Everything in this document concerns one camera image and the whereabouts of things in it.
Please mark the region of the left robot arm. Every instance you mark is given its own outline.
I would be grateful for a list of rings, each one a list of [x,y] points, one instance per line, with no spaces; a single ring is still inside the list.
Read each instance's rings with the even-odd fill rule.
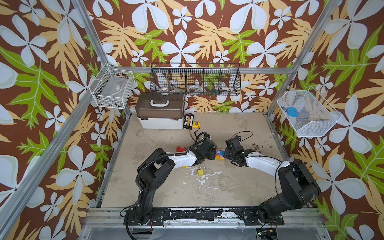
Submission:
[[[125,215],[125,226],[146,224],[153,215],[156,190],[166,181],[172,170],[192,167],[205,160],[214,160],[217,145],[211,139],[192,144],[183,152],[168,153],[156,149],[139,167],[135,183],[139,188],[138,200]]]

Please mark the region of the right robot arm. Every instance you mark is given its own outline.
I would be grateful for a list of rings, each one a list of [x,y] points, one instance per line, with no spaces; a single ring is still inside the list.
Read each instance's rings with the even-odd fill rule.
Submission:
[[[319,185],[302,161],[280,161],[252,149],[245,150],[240,136],[226,140],[226,145],[224,157],[232,164],[260,170],[280,181],[282,192],[258,206],[257,220],[261,224],[273,222],[287,210],[303,208],[320,194]]]

